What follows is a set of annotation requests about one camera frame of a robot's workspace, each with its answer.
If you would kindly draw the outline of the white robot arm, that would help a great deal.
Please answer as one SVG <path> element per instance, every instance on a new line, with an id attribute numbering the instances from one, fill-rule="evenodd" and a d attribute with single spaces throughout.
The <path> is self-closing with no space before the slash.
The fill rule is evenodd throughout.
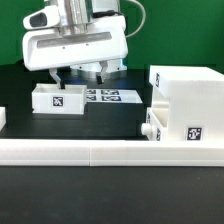
<path id="1" fill-rule="evenodd" d="M 96 80 L 103 83 L 108 62 L 127 56 L 125 18 L 96 18 L 92 0 L 44 1 L 43 9 L 23 19 L 27 30 L 22 40 L 25 67 L 30 71 L 48 70 L 63 89 L 58 69 L 97 62 L 101 71 Z"/>

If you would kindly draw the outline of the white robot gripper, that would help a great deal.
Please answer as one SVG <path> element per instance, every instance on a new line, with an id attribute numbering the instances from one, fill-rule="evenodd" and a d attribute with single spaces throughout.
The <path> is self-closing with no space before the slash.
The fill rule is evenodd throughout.
<path id="1" fill-rule="evenodd" d="M 79 35 L 63 37 L 57 28 L 29 31 L 22 41 L 24 64 L 30 71 L 50 69 L 58 88 L 64 89 L 56 68 L 100 62 L 96 79 L 103 84 L 107 61 L 128 53 L 125 29 L 123 16 L 111 16 L 96 19 L 87 26 L 87 33 Z"/>

